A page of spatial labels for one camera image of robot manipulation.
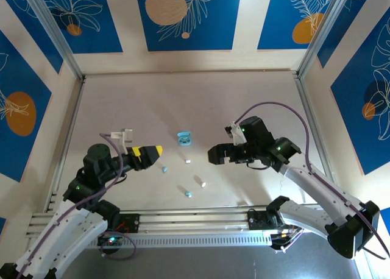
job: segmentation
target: white wall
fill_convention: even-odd
[[[363,202],[374,201],[381,209],[390,207],[390,163],[363,175],[330,87],[389,7],[390,0],[367,0],[325,68],[322,69],[316,59],[303,78],[337,183]],[[390,247],[382,222],[380,233]],[[385,255],[375,239],[369,244],[370,248]],[[379,273],[383,271],[381,278],[390,278],[388,268],[376,265],[374,269]]]
[[[54,71],[5,0],[0,0],[0,13],[0,30],[52,93],[21,182],[0,174],[0,217],[7,219],[0,237],[2,266],[25,251],[27,226],[46,197],[45,182],[76,79],[66,64],[60,74]]]
[[[231,51],[148,52],[137,0],[107,0],[122,54],[78,54],[85,74],[296,69],[305,49],[258,51],[270,0],[240,0]]]

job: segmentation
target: gray floor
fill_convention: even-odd
[[[86,250],[63,277],[79,278],[352,279],[359,275],[354,261],[338,255],[320,237],[305,234],[286,254],[275,254],[269,247],[140,249],[133,260],[116,262],[103,259],[98,250]]]

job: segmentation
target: orange circle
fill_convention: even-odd
[[[301,20],[292,32],[292,40],[297,44],[310,43],[323,17],[324,14],[315,13],[310,17]]]
[[[80,26],[78,25],[75,25],[75,24],[69,24],[67,27],[66,27],[67,31],[73,35],[74,37],[78,37],[79,35],[81,35],[82,33],[82,30],[80,28]]]
[[[14,92],[7,98],[5,106],[10,110],[6,114],[10,129],[19,136],[30,135],[37,120],[37,111],[32,98],[25,92]]]
[[[375,116],[375,105],[368,102],[363,106],[362,113],[365,119],[372,119]]]

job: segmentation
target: purple cable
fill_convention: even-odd
[[[276,101],[266,101],[266,102],[260,102],[258,104],[255,104],[253,106],[251,106],[250,108],[248,108],[236,121],[235,121],[235,124],[237,124],[238,122],[240,122],[240,120],[242,120],[243,117],[245,117],[245,115],[250,112],[251,110],[253,110],[255,107],[259,107],[261,105],[264,105],[264,104],[274,104],[274,105],[279,105],[281,107],[285,107],[287,108],[288,110],[292,111],[301,121],[301,123],[303,124],[303,127],[305,128],[305,133],[306,133],[306,149],[305,149],[305,159],[306,159],[306,166],[307,168],[309,169],[309,171],[313,174],[313,176],[315,176],[324,186],[326,186],[332,193],[334,193],[336,196],[338,196],[344,203],[346,203],[348,200],[341,194],[339,193],[338,190],[336,190],[334,187],[332,187],[332,185],[330,185],[329,183],[327,183],[322,177],[320,177],[318,174],[316,174],[315,172],[313,172],[313,168],[311,167],[311,163],[310,163],[310,159],[309,159],[309,146],[310,146],[310,134],[309,134],[309,128],[308,126],[306,125],[306,122],[305,120],[303,119],[303,117],[298,113],[298,111],[296,111],[295,109],[293,109],[292,107],[290,107],[289,105],[286,105],[286,104],[283,104],[281,102],[276,102]],[[363,214],[360,213],[360,211],[355,207],[353,206],[352,204],[349,205],[349,207],[354,211],[356,212],[356,214],[359,216],[359,218],[367,225],[367,227],[369,228],[369,230],[375,235],[375,237],[378,239],[379,243],[381,244],[381,246],[383,247],[383,249],[385,250],[385,252],[387,253],[388,257],[390,257],[390,253],[389,253],[389,250],[388,248],[386,247],[385,245],[385,242],[383,242],[382,238],[380,237],[380,235],[377,233],[377,231],[374,229],[374,227],[372,226],[372,224],[367,220],[367,218],[364,217]]]
[[[108,143],[110,143],[110,145],[114,148],[115,152],[118,154],[118,157],[119,157],[119,172],[118,172],[118,175],[115,177],[114,181],[106,188],[102,189],[100,192],[97,192],[96,194],[88,197],[88,198],[85,198],[83,200],[81,200],[80,202],[74,204],[71,208],[69,208],[66,212],[64,212],[58,219],[57,219],[57,223],[59,224],[62,220],[64,220],[65,217],[67,217],[67,215],[72,212],[74,209],[76,209],[78,206],[81,206],[85,203],[87,203],[88,201],[92,200],[92,199],[95,199],[96,197],[99,197],[100,195],[102,194],[105,194],[110,188],[112,188],[115,183],[119,180],[119,178],[121,177],[122,175],[122,171],[123,171],[123,158],[122,158],[122,154],[121,152],[119,151],[118,147],[115,145],[115,143],[109,138],[109,134],[103,134],[103,133],[100,133],[99,134],[100,137],[102,137],[103,139],[105,139]],[[40,240],[40,242],[37,244],[37,246],[33,249],[33,251],[31,251],[31,254],[30,256],[28,257],[27,259],[27,264],[25,264],[18,276],[16,277],[16,279],[20,279],[22,274],[24,273],[24,271],[27,269],[27,266],[29,265],[29,263],[31,262],[32,258],[34,257],[34,255],[39,251],[39,249],[41,248],[41,246],[43,245],[43,243],[47,240],[47,238],[50,236],[50,234],[53,232],[53,230],[55,229],[57,225],[53,224],[49,230],[44,234],[44,236],[42,237],[42,239]]]
[[[104,246],[105,244],[102,244],[102,245],[100,246],[100,249],[99,249],[99,250],[100,250],[100,252],[102,253],[102,255],[104,255],[103,258],[109,259],[109,260],[113,260],[113,261],[127,261],[127,260],[130,260],[130,259],[132,259],[132,258],[134,257],[135,252],[137,251],[137,247],[136,247],[136,245],[135,245],[134,240],[133,240],[130,236],[127,236],[127,235],[125,235],[124,233],[117,232],[117,231],[107,231],[107,232],[103,232],[102,235],[116,235],[116,236],[122,236],[123,238],[128,239],[128,240],[132,243],[132,245],[134,245],[134,250],[133,250],[133,252],[132,252],[131,255],[126,256],[126,257],[124,257],[124,258],[116,258],[116,257],[114,257],[114,256],[106,255],[106,254],[103,252],[103,246]]]

